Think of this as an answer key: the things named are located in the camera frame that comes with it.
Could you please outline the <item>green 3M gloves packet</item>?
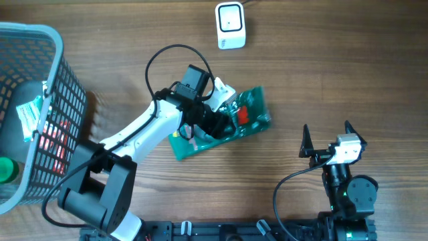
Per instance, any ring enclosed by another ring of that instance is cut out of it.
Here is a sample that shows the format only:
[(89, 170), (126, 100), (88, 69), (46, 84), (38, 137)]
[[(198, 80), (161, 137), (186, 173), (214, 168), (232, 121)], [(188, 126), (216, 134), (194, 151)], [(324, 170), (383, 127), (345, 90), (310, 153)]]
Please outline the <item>green 3M gloves packet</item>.
[(219, 112), (228, 115), (233, 121), (225, 127), (226, 136), (221, 139), (214, 139), (198, 126), (191, 128), (187, 124), (169, 135), (176, 160), (181, 161), (218, 145), (260, 133), (270, 128), (272, 123), (261, 86), (238, 94), (229, 104), (222, 104)]

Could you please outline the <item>light green tissue pack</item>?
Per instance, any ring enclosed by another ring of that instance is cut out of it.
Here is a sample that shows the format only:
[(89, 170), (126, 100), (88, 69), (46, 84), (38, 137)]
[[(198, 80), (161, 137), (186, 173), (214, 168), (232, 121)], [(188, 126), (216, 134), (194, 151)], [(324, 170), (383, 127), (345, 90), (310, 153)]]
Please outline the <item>light green tissue pack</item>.
[(42, 96), (36, 96), (34, 100), (16, 107), (19, 120), (21, 121), (23, 140), (25, 142), (33, 139), (33, 132), (37, 129), (42, 106)]

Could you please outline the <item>green lid jar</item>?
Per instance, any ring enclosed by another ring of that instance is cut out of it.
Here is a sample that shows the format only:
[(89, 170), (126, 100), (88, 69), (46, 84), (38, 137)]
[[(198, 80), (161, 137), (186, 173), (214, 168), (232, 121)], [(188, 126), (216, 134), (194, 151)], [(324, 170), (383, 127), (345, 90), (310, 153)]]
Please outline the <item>green lid jar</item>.
[(16, 161), (8, 157), (1, 157), (0, 165), (1, 184), (10, 183), (19, 175), (19, 165)]

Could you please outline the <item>red Nescafe sachet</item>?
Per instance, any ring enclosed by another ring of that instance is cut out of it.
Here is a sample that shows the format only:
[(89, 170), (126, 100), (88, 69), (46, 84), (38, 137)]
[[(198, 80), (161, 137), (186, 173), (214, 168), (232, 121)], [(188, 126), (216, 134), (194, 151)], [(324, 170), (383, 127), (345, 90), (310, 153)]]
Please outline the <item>red Nescafe sachet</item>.
[(43, 127), (39, 148), (45, 152), (45, 157), (41, 164), (55, 173), (64, 174), (66, 171), (68, 134), (62, 128), (68, 130), (69, 127), (67, 120), (61, 120), (59, 127), (46, 121)]

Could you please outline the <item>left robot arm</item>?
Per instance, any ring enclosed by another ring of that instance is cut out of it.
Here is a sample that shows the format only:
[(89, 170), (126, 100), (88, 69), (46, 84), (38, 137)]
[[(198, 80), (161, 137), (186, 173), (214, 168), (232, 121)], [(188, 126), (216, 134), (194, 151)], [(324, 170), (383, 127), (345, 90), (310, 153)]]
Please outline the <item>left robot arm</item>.
[(230, 116), (219, 111), (236, 91), (215, 78), (203, 94), (209, 75), (189, 66), (180, 82), (154, 94), (146, 111), (100, 143), (80, 143), (64, 177), (58, 206), (81, 219), (82, 228), (117, 240), (145, 240), (144, 222), (129, 210), (138, 164), (183, 125), (197, 126), (214, 139), (231, 134)]

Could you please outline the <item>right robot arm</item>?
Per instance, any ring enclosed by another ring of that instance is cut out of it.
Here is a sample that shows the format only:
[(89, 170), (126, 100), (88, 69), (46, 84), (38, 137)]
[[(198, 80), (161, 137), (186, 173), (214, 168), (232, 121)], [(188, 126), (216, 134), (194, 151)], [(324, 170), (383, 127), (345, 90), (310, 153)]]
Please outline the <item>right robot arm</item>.
[(309, 128), (303, 127), (299, 157), (310, 159), (309, 167), (322, 168), (322, 183), (330, 202), (329, 212), (320, 212), (314, 220), (312, 234), (306, 240), (361, 240), (378, 238), (375, 212), (379, 185), (367, 175), (352, 175), (350, 166), (361, 159), (367, 142), (352, 125), (344, 123), (345, 133), (327, 149), (315, 149)]

